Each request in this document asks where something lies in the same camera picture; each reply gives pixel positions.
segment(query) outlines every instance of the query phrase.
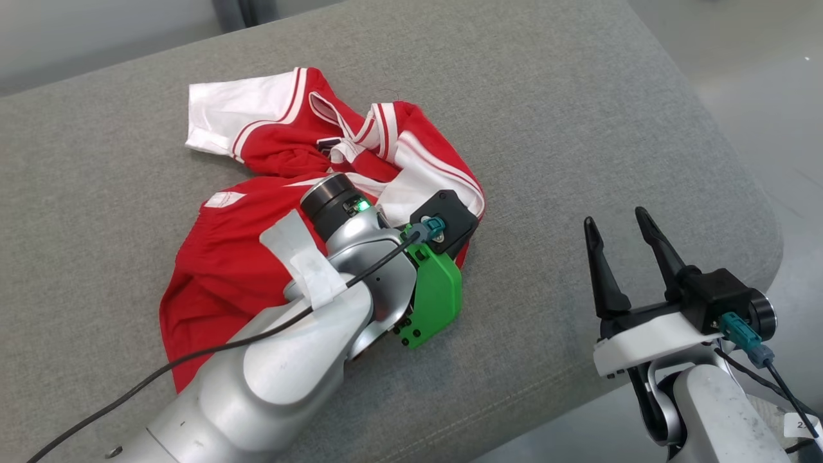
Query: wall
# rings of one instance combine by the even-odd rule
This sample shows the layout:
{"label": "wall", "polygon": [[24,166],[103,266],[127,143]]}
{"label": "wall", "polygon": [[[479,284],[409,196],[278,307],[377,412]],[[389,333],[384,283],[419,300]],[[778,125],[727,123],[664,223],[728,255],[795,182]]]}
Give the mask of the wall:
{"label": "wall", "polygon": [[0,96],[220,33],[211,0],[2,0]]}

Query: red and white jersey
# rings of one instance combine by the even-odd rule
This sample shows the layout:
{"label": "red and white jersey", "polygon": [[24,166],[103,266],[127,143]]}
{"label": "red and white jersey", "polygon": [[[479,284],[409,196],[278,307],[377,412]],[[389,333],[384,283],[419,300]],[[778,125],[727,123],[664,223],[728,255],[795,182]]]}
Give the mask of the red and white jersey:
{"label": "red and white jersey", "polygon": [[[260,176],[200,207],[160,303],[169,360],[223,344],[264,308],[286,303],[291,276],[260,233],[300,211],[303,194],[330,172],[344,172],[393,227],[441,189],[453,189],[478,217],[486,206],[475,176],[420,108],[374,104],[363,117],[314,68],[192,85],[186,146],[230,156]],[[458,265],[464,256],[465,249]],[[173,370],[178,391],[205,361]]]}

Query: teal connector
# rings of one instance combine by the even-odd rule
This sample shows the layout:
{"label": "teal connector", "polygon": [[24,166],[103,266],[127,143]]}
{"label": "teal connector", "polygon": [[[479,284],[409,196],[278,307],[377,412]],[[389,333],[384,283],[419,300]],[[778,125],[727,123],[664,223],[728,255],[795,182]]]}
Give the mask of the teal connector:
{"label": "teal connector", "polygon": [[428,243],[429,241],[435,240],[443,230],[446,229],[446,222],[443,222],[443,219],[440,217],[429,217],[424,220],[422,223],[415,223],[411,226],[408,230],[406,230],[406,235],[411,235],[414,232],[419,232],[420,235],[418,236],[417,240],[414,244],[419,245],[422,243]]}
{"label": "teal connector", "polygon": [[746,353],[763,342],[763,339],[734,312],[725,313],[720,317],[720,332]]}

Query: black cable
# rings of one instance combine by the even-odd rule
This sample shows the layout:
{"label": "black cable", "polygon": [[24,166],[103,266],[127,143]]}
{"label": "black cable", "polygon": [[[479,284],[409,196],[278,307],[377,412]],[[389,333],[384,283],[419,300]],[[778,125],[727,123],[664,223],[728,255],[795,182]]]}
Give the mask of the black cable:
{"label": "black cable", "polygon": [[[409,235],[406,238],[406,240],[403,241],[403,243],[401,243],[398,247],[392,249],[391,252],[386,254],[382,259],[375,262],[374,265],[372,265],[371,267],[369,267],[366,270],[363,270],[362,272],[357,274],[354,278],[347,281],[346,282],[346,288],[351,288],[352,286],[358,284],[359,282],[363,281],[364,278],[368,277],[369,275],[371,275],[375,271],[377,271],[377,269],[379,269],[380,267],[383,267],[384,265],[386,265],[387,262],[389,262],[391,259],[397,257],[397,255],[399,255],[401,252],[406,250],[409,246],[414,244],[414,241],[417,239],[417,237],[419,235],[420,235],[420,233],[417,232],[417,231],[415,231],[414,233]],[[76,433],[77,431],[80,431],[81,429],[85,428],[89,424],[94,423],[97,419],[105,416],[108,412],[118,408],[120,405],[124,404],[127,400],[134,397],[135,394],[140,392],[141,389],[143,389],[144,387],[151,384],[152,381],[159,378],[160,376],[162,376],[164,373],[171,370],[172,368],[177,367],[178,365],[180,365],[182,363],[186,363],[189,360],[193,360],[195,358],[202,357],[202,356],[208,355],[210,353],[217,353],[217,352],[221,352],[221,351],[224,351],[224,350],[229,350],[229,349],[232,349],[232,348],[243,347],[245,345],[255,343],[255,342],[257,342],[261,339],[269,338],[269,337],[271,337],[271,336],[273,336],[277,333],[280,333],[281,331],[293,326],[298,321],[303,320],[312,311],[313,311],[312,307],[308,306],[303,311],[298,313],[297,315],[291,317],[289,320],[284,321],[280,325],[278,325],[278,326],[276,326],[276,327],[274,327],[274,328],[272,328],[268,331],[263,331],[260,334],[250,336],[246,339],[241,339],[239,341],[234,341],[234,342],[227,343],[227,344],[222,344],[222,345],[219,345],[219,346],[205,348],[203,350],[198,350],[197,352],[192,352],[189,355],[185,355],[181,358],[178,358],[177,360],[174,360],[173,362],[166,363],[163,367],[160,367],[157,370],[155,370],[146,379],[144,379],[143,381],[140,381],[129,392],[123,394],[122,396],[120,396],[120,398],[118,398],[117,400],[115,400],[111,404],[108,404],[105,407],[103,407],[102,409],[94,412],[88,418],[82,420],[80,423],[75,424],[74,426],[69,428],[65,433],[60,434],[59,436],[57,436],[53,441],[49,442],[45,447],[40,449],[40,451],[38,451],[34,456],[32,456],[26,463],[35,463],[37,461],[40,461],[44,456],[46,456],[46,454],[48,454],[50,451],[54,450],[54,448],[56,446],[60,445],[63,441],[70,438],[74,433]]]}
{"label": "black cable", "polygon": [[[757,384],[760,384],[763,387],[768,387],[775,394],[777,394],[780,397],[783,397],[784,399],[791,402],[791,400],[789,400],[788,396],[786,396],[786,394],[783,392],[783,390],[780,389],[780,386],[778,386],[778,385],[774,384],[773,382],[765,379],[764,377],[758,375],[757,373],[753,372],[752,370],[744,367],[737,360],[731,358],[727,353],[720,350],[719,348],[715,348],[714,351],[716,352],[717,355],[722,357],[723,360],[728,362],[729,365],[735,367],[735,369],[737,369],[739,372],[746,373],[746,375],[748,375],[751,379],[755,380],[757,382]],[[819,414],[817,414],[817,412],[815,412],[814,410],[809,408],[806,404],[804,404],[800,400],[798,400],[797,397],[795,397],[795,400],[797,401],[797,404],[800,406],[800,408],[803,410],[803,412],[805,412],[806,414],[810,414],[810,415],[814,415],[814,416],[820,416]]]}
{"label": "black cable", "polygon": [[796,451],[798,451],[798,450],[800,450],[800,449],[802,449],[802,448],[804,448],[804,447],[809,447],[809,446],[810,446],[811,444],[813,444],[813,443],[815,443],[815,442],[814,442],[814,440],[812,440],[812,439],[805,439],[805,440],[802,440],[802,441],[800,441],[800,442],[798,442],[798,443],[794,444],[794,445],[793,445],[793,446],[791,446],[791,447],[786,447],[786,453],[787,453],[787,454],[792,454],[792,453],[794,453],[794,452],[796,452]]}
{"label": "black cable", "polygon": [[358,273],[354,278],[347,281],[346,288],[351,288],[352,286],[358,284],[359,282],[363,281],[364,278],[376,272],[377,269],[386,265],[387,262],[397,257],[398,254],[408,249],[409,246],[413,245],[414,241],[417,239],[418,236],[420,236],[419,231],[415,231],[414,233],[407,236],[406,239],[403,240],[403,242],[400,243],[398,247],[392,249],[388,254],[383,256],[382,259],[378,260],[371,267],[369,267],[366,270],[363,270],[362,272]]}
{"label": "black cable", "polygon": [[811,425],[809,417],[807,417],[806,413],[804,413],[803,410],[800,408],[798,400],[794,397],[794,395],[792,395],[792,392],[788,389],[788,386],[786,386],[786,382],[783,381],[783,378],[780,376],[779,373],[777,373],[777,368],[774,367],[774,364],[769,359],[763,361],[763,364],[766,365],[766,368],[769,370],[769,373],[771,373],[772,376],[774,376],[774,380],[777,381],[777,384],[778,386],[780,386],[780,389],[782,389],[783,392],[786,393],[788,401],[791,402],[792,407],[794,407],[794,410],[797,412],[797,414],[800,415],[800,419],[803,420],[803,424],[806,425],[806,429],[809,430],[811,436],[817,439],[820,435],[817,434],[817,430],[815,429],[815,427]]}

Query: gray cushion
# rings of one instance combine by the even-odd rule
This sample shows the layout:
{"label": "gray cushion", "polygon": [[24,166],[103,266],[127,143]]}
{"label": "gray cushion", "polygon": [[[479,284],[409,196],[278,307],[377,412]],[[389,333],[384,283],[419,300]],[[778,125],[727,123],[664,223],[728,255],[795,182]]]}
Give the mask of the gray cushion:
{"label": "gray cushion", "polygon": [[[637,205],[690,263],[762,289],[777,271],[765,196],[621,0],[350,0],[0,100],[0,460],[166,361],[174,254],[198,205],[249,176],[183,147],[187,85],[294,66],[360,110],[422,106],[488,209],[457,322],[351,364],[284,461],[466,461],[618,386],[592,365],[589,214],[635,305],[663,297]],[[47,461],[97,458],[173,396],[165,376]]]}

